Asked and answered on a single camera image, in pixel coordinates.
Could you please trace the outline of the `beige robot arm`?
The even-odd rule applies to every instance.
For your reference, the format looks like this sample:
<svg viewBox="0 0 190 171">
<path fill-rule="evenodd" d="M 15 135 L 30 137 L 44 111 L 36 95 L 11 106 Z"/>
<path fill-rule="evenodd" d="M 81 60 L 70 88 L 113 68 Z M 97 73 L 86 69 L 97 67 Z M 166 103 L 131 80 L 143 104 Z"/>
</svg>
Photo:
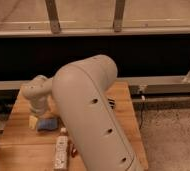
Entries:
<svg viewBox="0 0 190 171">
<path fill-rule="evenodd" d="M 37 116 L 47 111 L 47 98 L 53 98 L 87 171 L 144 171 L 105 95 L 116 78 L 113 59 L 95 55 L 22 86 Z"/>
</svg>

